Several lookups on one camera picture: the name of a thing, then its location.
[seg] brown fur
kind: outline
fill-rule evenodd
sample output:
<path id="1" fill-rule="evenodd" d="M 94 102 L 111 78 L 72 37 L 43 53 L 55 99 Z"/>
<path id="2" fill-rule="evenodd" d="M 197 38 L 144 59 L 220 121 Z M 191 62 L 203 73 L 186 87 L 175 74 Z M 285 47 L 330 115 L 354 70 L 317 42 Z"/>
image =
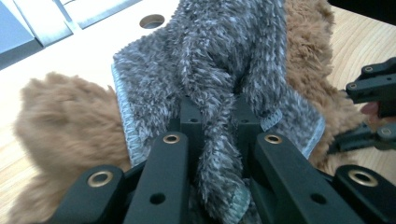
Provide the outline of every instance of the brown fur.
<path id="1" fill-rule="evenodd" d="M 79 77 L 56 73 L 22 90 L 15 124 L 39 175 L 11 209 L 9 223 L 50 217 L 79 175 L 94 166 L 129 163 L 115 92 Z"/>
<path id="2" fill-rule="evenodd" d="M 289 84 L 308 99 L 326 119 L 326 129 L 309 160 L 319 169 L 333 174 L 338 165 L 354 163 L 346 155 L 326 156 L 333 138 L 357 127 L 363 121 L 346 95 L 333 87 L 326 76 L 332 72 L 330 38 L 334 21 L 326 0 L 287 0 Z"/>
<path id="3" fill-rule="evenodd" d="M 345 95 L 326 79 L 332 71 L 333 14 L 326 0 L 287 0 L 288 82 L 326 119 L 326 130 L 310 161 L 332 173 L 351 163 L 346 154 L 328 157 L 333 137 L 362 122 Z M 51 73 L 22 90 L 23 107 L 15 125 L 39 175 L 19 196 L 9 223 L 44 221 L 68 187 L 100 164 L 130 167 L 116 95 L 78 77 Z"/>

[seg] brass screw hole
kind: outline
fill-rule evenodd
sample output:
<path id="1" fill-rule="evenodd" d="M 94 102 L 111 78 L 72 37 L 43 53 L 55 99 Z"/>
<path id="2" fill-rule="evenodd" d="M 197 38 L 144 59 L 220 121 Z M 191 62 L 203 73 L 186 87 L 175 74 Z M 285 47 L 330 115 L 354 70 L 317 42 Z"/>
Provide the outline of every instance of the brass screw hole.
<path id="1" fill-rule="evenodd" d="M 99 188 L 108 184 L 113 179 L 113 173 L 109 171 L 99 171 L 88 178 L 88 185 L 92 188 Z"/>
<path id="2" fill-rule="evenodd" d="M 356 183 L 366 187 L 375 187 L 378 185 L 378 181 L 375 179 L 375 177 L 364 171 L 351 170 L 347 173 L 347 175 Z"/>
<path id="3" fill-rule="evenodd" d="M 358 88 L 358 85 L 356 83 L 351 83 L 351 84 L 349 84 L 349 88 L 356 89 L 356 88 Z"/>
<path id="4" fill-rule="evenodd" d="M 139 25 L 145 29 L 154 29 L 161 26 L 165 22 L 165 18 L 162 15 L 153 14 L 143 18 Z"/>
<path id="5" fill-rule="evenodd" d="M 167 144 L 174 144 L 180 141 L 180 137 L 176 134 L 168 134 L 163 138 L 163 141 Z"/>
<path id="6" fill-rule="evenodd" d="M 265 141 L 267 141 L 271 144 L 280 144 L 280 143 L 282 143 L 282 138 L 280 138 L 277 135 L 268 134 L 268 135 L 265 135 Z"/>
<path id="7" fill-rule="evenodd" d="M 373 71 L 373 67 L 365 67 L 364 71 L 371 72 L 371 71 Z"/>

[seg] stitched hem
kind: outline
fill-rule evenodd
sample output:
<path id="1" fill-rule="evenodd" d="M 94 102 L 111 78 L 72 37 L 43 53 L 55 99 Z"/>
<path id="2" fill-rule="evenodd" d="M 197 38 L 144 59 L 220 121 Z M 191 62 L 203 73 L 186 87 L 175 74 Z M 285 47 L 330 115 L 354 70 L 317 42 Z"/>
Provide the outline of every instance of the stitched hem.
<path id="1" fill-rule="evenodd" d="M 127 144 L 129 159 L 132 166 L 143 162 L 146 157 L 143 153 L 139 152 L 142 148 L 141 139 L 137 133 L 136 127 L 134 126 L 134 112 L 132 106 L 128 101 L 128 93 L 125 90 L 124 84 L 120 78 L 119 72 L 116 70 L 114 63 L 111 64 L 111 73 L 113 74 L 114 84 L 117 93 L 117 99 L 119 102 L 119 111 L 125 134 L 125 141 Z"/>
<path id="2" fill-rule="evenodd" d="M 274 113 L 268 115 L 265 119 L 261 120 L 262 130 L 267 132 L 270 128 L 274 127 L 282 119 L 282 111 L 277 109 Z"/>
<path id="3" fill-rule="evenodd" d="M 306 147 L 303 148 L 303 150 L 301 151 L 307 159 L 309 158 L 312 150 L 317 145 L 318 141 L 323 135 L 325 126 L 326 126 L 326 121 L 322 116 L 320 116 L 318 120 L 317 128 L 314 130 L 312 138 L 309 139 L 308 144 L 306 144 Z"/>

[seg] table surface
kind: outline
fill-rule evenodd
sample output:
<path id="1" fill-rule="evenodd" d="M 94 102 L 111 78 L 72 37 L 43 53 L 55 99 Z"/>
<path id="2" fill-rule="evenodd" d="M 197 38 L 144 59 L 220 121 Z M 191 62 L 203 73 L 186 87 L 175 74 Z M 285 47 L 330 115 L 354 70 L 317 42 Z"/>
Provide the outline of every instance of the table surface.
<path id="1" fill-rule="evenodd" d="M 50 71 L 79 75 L 101 86 L 114 86 L 112 55 L 126 44 L 152 30 L 139 26 L 150 14 L 169 20 L 177 1 L 145 0 L 100 21 L 37 54 L 0 71 L 0 223 L 23 187 L 36 174 L 18 139 L 13 123 L 21 110 L 20 89 L 30 78 L 43 78 Z M 333 72 L 328 77 L 338 89 L 354 80 L 361 67 L 382 63 L 396 56 L 396 27 L 333 7 Z M 396 184 L 396 151 L 360 150 L 359 165 L 369 167 Z"/>

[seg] gray fabric edge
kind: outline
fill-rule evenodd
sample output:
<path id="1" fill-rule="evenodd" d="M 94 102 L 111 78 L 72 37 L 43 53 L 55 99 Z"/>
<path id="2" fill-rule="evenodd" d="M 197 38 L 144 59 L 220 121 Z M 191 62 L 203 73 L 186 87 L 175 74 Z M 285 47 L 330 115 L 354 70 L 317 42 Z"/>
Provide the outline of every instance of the gray fabric edge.
<path id="1" fill-rule="evenodd" d="M 146 159 L 143 153 L 138 153 L 138 149 L 142 148 L 143 144 L 134 126 L 134 112 L 128 102 L 127 91 L 120 78 L 120 74 L 116 70 L 114 63 L 111 64 L 111 73 L 113 74 L 114 84 L 119 102 L 120 116 L 125 134 L 125 141 L 128 149 L 129 159 L 132 166 L 136 166 Z"/>

